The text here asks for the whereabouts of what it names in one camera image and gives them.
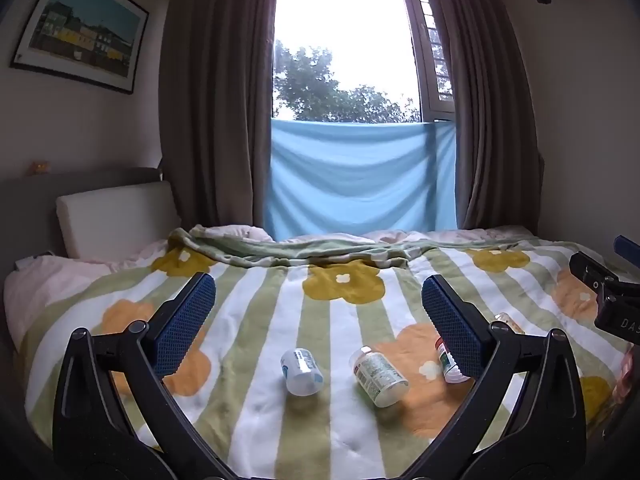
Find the white blue-label plastic cup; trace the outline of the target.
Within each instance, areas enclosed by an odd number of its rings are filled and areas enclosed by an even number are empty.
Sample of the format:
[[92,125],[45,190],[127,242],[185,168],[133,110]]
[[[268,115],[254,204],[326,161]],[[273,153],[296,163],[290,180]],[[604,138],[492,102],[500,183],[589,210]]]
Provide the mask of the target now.
[[281,358],[281,370],[288,392],[293,396],[313,396],[324,384],[314,356],[304,348],[288,350]]

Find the clear red-label plastic cup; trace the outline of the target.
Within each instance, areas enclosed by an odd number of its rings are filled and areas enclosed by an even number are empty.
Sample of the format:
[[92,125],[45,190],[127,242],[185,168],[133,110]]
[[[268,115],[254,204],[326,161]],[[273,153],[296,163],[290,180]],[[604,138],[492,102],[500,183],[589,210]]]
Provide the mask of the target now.
[[447,384],[459,385],[470,380],[470,378],[465,376],[460,370],[459,365],[454,360],[442,337],[438,337],[435,341],[435,349],[440,367],[442,368],[442,377]]

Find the clear orange-print plastic cup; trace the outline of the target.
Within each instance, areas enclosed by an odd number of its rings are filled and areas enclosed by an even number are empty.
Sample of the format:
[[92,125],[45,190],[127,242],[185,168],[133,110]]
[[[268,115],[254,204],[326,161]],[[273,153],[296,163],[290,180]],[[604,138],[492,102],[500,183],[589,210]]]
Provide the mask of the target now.
[[509,326],[513,333],[525,335],[525,330],[523,330],[521,326],[519,326],[518,323],[515,322],[514,319],[511,318],[510,315],[508,315],[506,312],[500,312],[496,314],[495,320]]

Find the clear green-label plastic cup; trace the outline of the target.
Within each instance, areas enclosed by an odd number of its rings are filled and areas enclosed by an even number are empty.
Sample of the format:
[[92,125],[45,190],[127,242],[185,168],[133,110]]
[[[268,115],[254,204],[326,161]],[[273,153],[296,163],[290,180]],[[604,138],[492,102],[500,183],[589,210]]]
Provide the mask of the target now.
[[371,347],[358,349],[350,359],[356,381],[377,408],[389,408],[409,391],[409,382],[384,356]]

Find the right brown curtain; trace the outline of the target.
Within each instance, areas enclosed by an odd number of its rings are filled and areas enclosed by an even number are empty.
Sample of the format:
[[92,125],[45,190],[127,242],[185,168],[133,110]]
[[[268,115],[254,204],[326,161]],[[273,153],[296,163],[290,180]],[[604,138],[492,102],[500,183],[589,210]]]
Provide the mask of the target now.
[[525,65],[502,0],[435,0],[454,92],[461,229],[540,218],[541,157]]

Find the brown curtain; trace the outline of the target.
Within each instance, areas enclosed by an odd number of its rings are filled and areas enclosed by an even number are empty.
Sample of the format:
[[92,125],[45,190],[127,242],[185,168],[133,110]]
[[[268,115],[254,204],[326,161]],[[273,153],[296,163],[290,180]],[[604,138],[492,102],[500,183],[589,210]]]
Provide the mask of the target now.
[[502,0],[435,0],[454,92],[461,229],[540,218],[541,157],[525,65]]
[[186,229],[264,222],[277,0],[169,0],[162,170]]

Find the white headboard cushion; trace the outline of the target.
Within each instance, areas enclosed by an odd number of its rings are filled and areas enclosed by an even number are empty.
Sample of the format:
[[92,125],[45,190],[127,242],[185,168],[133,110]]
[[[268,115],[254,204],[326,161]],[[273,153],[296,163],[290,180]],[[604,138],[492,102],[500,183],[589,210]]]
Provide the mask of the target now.
[[55,208],[67,255],[74,259],[120,261],[181,224],[164,181],[65,195]]

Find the grey bed headboard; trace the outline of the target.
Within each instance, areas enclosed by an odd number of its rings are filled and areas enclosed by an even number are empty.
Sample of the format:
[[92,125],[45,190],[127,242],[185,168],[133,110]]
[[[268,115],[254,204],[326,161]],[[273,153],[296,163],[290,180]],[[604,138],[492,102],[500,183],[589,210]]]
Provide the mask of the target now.
[[37,174],[1,183],[1,276],[14,270],[14,262],[52,252],[64,256],[66,249],[55,201],[100,188],[114,188],[160,180],[155,168],[116,168]]

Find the striped floral fleece blanket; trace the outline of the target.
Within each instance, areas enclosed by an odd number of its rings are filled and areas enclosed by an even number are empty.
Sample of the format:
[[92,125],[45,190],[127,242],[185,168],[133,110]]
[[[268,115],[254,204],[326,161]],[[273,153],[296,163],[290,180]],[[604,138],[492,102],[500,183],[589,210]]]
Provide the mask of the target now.
[[[421,304],[423,282],[446,278],[488,320],[506,312],[526,334],[567,333],[588,417],[610,400],[626,341],[594,326],[596,296],[570,274],[575,243],[522,240],[454,245],[312,244],[259,248],[226,242],[201,226],[177,230],[149,266],[117,272],[55,301],[15,344],[25,411],[52,439],[58,372],[70,333],[117,333],[146,320],[191,276],[211,275],[213,309],[166,386],[210,447],[245,477],[393,478],[432,443],[468,386],[438,366],[436,330]],[[409,391],[377,408],[350,366],[368,346],[408,379]],[[281,358],[311,352],[324,378],[313,396],[288,392]]]

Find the small orange figurine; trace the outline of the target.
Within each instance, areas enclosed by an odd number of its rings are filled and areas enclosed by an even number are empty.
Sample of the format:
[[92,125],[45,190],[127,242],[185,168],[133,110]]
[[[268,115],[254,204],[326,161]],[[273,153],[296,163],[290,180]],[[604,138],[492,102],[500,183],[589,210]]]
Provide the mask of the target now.
[[29,173],[35,176],[36,174],[48,174],[50,172],[50,162],[46,160],[37,160],[29,166]]

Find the light blue hanging sheet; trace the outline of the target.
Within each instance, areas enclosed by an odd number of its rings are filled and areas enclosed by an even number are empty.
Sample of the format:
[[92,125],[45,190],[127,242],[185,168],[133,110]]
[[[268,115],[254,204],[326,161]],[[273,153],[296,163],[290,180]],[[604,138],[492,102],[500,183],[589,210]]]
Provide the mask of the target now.
[[275,240],[457,227],[451,122],[275,119],[265,229]]

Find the left brown curtain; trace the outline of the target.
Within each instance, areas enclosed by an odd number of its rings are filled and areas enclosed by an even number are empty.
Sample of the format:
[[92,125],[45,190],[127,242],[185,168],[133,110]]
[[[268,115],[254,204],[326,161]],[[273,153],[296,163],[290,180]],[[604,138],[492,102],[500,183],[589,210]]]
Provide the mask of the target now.
[[186,229],[264,222],[277,0],[169,0],[162,170]]

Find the framed city picture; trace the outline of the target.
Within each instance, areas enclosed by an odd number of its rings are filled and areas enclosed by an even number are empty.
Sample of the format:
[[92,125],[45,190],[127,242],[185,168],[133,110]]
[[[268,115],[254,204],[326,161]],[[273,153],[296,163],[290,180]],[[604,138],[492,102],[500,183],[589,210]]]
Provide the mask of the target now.
[[37,0],[10,66],[133,94],[148,19],[134,0]]

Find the open window frame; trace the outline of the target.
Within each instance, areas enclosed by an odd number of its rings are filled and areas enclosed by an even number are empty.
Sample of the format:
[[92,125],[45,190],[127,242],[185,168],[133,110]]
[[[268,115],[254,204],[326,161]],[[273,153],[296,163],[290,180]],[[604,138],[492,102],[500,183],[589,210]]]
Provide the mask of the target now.
[[405,0],[424,122],[454,120],[454,92],[431,0]]

